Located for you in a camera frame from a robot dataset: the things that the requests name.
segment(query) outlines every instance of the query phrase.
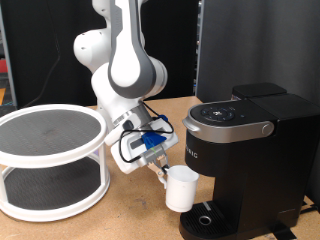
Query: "brand logo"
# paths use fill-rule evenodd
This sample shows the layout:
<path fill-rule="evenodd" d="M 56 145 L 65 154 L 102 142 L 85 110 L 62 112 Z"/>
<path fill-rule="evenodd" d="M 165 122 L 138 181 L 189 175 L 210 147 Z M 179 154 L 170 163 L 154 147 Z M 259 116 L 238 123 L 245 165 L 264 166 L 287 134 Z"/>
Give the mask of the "brand logo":
<path fill-rule="evenodd" d="M 187 152 L 188 152 L 192 157 L 198 158 L 198 153 L 192 151 L 192 150 L 188 147 L 188 145 L 186 145 L 186 150 L 187 150 Z"/>

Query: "black wall panel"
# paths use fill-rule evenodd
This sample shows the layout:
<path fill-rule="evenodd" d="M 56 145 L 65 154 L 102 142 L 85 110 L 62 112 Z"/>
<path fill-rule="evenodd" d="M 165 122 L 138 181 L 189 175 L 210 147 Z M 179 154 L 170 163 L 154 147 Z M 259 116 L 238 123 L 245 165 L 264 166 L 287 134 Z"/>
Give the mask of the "black wall panel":
<path fill-rule="evenodd" d="M 92 74 L 73 53 L 77 35 L 105 27 L 91 0 L 1 0 L 1 8 L 18 106 L 39 96 L 58 57 L 53 26 L 61 59 L 33 105 L 95 105 Z M 169 74 L 167 87 L 157 98 L 192 95 L 197 8 L 197 0 L 150 0 L 142 7 L 146 51 L 162 61 Z"/>

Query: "coffee maker button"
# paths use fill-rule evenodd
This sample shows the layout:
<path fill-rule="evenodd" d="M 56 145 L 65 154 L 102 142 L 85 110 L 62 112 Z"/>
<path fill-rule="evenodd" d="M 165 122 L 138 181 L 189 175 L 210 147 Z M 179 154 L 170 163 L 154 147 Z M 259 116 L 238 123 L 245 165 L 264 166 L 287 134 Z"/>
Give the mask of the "coffee maker button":
<path fill-rule="evenodd" d="M 209 109 L 202 109 L 201 110 L 201 115 L 202 116 L 205 116 L 205 115 L 208 115 L 209 114 Z"/>
<path fill-rule="evenodd" d="M 262 127 L 262 134 L 263 135 L 270 135 L 273 131 L 273 126 L 271 124 L 266 124 Z"/>

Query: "black coffee maker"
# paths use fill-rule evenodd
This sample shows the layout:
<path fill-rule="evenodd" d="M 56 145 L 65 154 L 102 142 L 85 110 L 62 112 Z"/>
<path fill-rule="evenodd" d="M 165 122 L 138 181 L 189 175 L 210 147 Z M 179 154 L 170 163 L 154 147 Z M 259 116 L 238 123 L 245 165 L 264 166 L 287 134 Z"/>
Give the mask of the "black coffee maker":
<path fill-rule="evenodd" d="M 244 240 L 297 224 L 319 142 L 320 108 L 274 84 L 192 107 L 186 163 L 215 177 L 213 199 L 180 218 L 184 239 Z"/>

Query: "cable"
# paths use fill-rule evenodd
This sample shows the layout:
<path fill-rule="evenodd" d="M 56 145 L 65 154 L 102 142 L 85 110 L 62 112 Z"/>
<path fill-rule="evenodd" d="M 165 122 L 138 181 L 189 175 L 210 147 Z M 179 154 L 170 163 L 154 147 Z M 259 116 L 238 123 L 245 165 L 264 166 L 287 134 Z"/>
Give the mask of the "cable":
<path fill-rule="evenodd" d="M 47 3 L 47 9 L 49 11 L 49 16 L 50 16 L 50 22 L 51 22 L 51 26 L 52 26 L 52 30 L 53 30 L 53 35 L 54 35 L 54 40 L 55 40 L 55 45 L 56 45 L 56 49 L 57 49 L 57 52 L 58 52 L 58 58 L 57 60 L 54 62 L 54 64 L 52 65 L 52 67 L 50 68 L 50 71 L 44 81 L 44 84 L 43 84 L 43 87 L 42 87 L 42 90 L 39 94 L 38 97 L 36 97 L 35 99 L 33 99 L 31 102 L 27 103 L 26 105 L 24 105 L 22 108 L 26 108 L 26 107 L 29 107 L 31 104 L 37 102 L 43 95 L 47 85 L 48 85 L 48 82 L 49 82 L 49 78 L 53 72 L 53 70 L 55 69 L 55 67 L 58 65 L 59 61 L 60 61 L 60 58 L 61 58 L 61 52 L 60 52 L 60 46 L 59 46 L 59 42 L 58 42 L 58 37 L 57 37 L 57 32 L 56 32 L 56 29 L 54 27 L 54 24 L 53 24 L 53 18 L 52 18 L 52 13 L 51 13 L 51 10 L 50 10 L 50 6 L 49 6 L 49 2 L 48 0 L 46 0 L 46 3 Z"/>
<path fill-rule="evenodd" d="M 151 112 L 153 112 L 155 115 L 157 115 L 157 118 L 155 118 L 154 120 L 157 120 L 159 118 L 163 119 L 162 117 L 160 117 L 160 115 L 158 113 L 156 113 L 152 108 L 150 108 L 145 102 L 142 102 Z M 171 131 L 170 132 L 166 132 L 166 131 L 161 131 L 161 130 L 124 130 L 121 135 L 120 135 L 120 139 L 119 139 L 119 153 L 120 153 L 120 156 L 122 158 L 122 160 L 126 163 L 133 163 L 137 160 L 139 160 L 141 157 L 140 156 L 136 156 L 135 158 L 131 159 L 131 160 L 127 160 L 124 158 L 124 156 L 122 155 L 122 150 L 121 150 L 121 141 L 122 141 L 122 138 L 124 136 L 125 133 L 133 133 L 133 132 L 144 132 L 144 133 L 147 133 L 147 132 L 153 132 L 153 133 L 166 133 L 166 134 L 172 134 L 174 133 L 174 128 L 172 126 L 172 124 L 168 121 L 168 120 L 165 120 L 163 119 L 166 123 L 169 124 L 169 126 L 171 127 Z"/>

